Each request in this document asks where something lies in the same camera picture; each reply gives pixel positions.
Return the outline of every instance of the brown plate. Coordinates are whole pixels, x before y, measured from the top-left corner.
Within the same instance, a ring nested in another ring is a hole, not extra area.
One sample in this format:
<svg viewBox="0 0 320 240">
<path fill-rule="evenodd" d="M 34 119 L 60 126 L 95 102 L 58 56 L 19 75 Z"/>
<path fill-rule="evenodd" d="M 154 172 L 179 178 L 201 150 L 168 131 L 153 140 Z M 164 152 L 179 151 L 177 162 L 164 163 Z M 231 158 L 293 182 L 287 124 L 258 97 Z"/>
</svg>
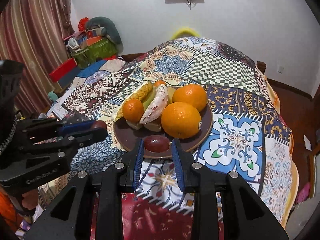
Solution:
<svg viewBox="0 0 320 240">
<path fill-rule="evenodd" d="M 185 150 L 186 152 L 192 151 L 193 149 L 197 148 L 204 141 L 204 139 L 207 138 L 211 130 L 212 111 L 208 104 L 206 105 L 204 110 L 200 112 L 200 115 L 202 119 L 202 125 L 201 125 L 200 131 L 191 138 L 180 139 L 182 149 Z M 150 135 L 158 134 L 158 135 L 163 135 L 168 137 L 170 141 L 172 141 L 173 139 L 173 137 L 166 134 L 164 131 L 152 132 L 144 127 L 136 131 L 126 123 L 123 117 L 114 123 L 114 132 L 120 144 L 122 145 L 122 147 L 127 151 L 131 151 L 133 149 L 137 138 L 144 139 Z M 150 158 L 150 159 L 171 158 L 172 157 L 171 147 L 166 152 L 163 152 L 163 153 L 150 152 L 144 149 L 143 157 Z"/>
</svg>

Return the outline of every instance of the red-brown floor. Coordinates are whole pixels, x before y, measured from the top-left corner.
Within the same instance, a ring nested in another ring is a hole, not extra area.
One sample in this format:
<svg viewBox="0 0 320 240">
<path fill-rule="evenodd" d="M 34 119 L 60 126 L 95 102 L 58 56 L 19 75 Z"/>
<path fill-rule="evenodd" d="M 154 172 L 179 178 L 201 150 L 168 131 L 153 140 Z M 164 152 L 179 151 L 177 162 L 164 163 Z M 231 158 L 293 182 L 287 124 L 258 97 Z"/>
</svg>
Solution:
<svg viewBox="0 0 320 240">
<path fill-rule="evenodd" d="M 294 137 L 292 160 L 299 172 L 299 190 L 309 181 L 309 157 L 311 153 L 305 148 L 304 135 L 315 146 L 315 120 L 313 104 L 308 99 L 292 91 L 272 86 L 280 99 L 280 114 Z"/>
</svg>

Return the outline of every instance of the small orange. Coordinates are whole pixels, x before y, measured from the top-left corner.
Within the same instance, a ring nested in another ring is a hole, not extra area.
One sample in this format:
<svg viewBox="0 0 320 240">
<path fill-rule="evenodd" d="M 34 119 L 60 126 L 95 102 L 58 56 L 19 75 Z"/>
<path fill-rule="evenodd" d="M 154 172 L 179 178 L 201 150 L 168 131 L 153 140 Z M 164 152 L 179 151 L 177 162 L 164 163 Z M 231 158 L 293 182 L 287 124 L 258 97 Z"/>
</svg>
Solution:
<svg viewBox="0 0 320 240">
<path fill-rule="evenodd" d="M 201 128 L 201 116 L 196 108 L 184 102 L 168 105 L 161 116 L 163 130 L 174 138 L 186 139 Z"/>
<path fill-rule="evenodd" d="M 185 102 L 191 104 L 200 112 L 207 104 L 207 93 L 202 86 L 189 84 L 178 88 L 174 92 L 172 102 Z"/>
<path fill-rule="evenodd" d="M 167 86 L 167 83 L 164 82 L 163 80 L 158 80 L 153 86 L 154 87 L 158 87 L 159 85 L 164 84 L 165 86 Z"/>
<path fill-rule="evenodd" d="M 123 105 L 123 117 L 133 123 L 140 121 L 144 113 L 144 107 L 140 100 L 130 99 Z"/>
</svg>

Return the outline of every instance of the curtain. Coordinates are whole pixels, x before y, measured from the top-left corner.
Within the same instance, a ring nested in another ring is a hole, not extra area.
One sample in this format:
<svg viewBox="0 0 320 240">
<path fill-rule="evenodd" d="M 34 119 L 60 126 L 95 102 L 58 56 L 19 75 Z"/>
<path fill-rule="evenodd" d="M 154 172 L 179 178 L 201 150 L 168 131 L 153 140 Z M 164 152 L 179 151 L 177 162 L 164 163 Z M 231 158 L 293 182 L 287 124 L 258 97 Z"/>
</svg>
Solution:
<svg viewBox="0 0 320 240">
<path fill-rule="evenodd" d="M 26 65 L 15 99 L 25 115 L 50 106 L 48 92 L 59 88 L 49 73 L 68 59 L 63 38 L 73 33 L 70 0 L 10 0 L 0 15 L 0 59 Z"/>
</svg>

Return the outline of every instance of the electrical outlet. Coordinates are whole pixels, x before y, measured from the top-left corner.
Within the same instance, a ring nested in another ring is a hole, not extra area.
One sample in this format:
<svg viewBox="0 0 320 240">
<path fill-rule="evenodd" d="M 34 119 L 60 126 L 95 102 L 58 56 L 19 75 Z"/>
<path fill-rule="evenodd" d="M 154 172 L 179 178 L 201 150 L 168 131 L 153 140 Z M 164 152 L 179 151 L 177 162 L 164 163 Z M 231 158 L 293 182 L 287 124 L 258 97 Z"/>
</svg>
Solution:
<svg viewBox="0 0 320 240">
<path fill-rule="evenodd" d="M 279 73 L 281 73 L 281 74 L 282 74 L 282 73 L 283 73 L 283 70 L 284 70 L 284 67 L 282 67 L 282 66 L 278 66 L 278 72 L 279 72 Z"/>
</svg>

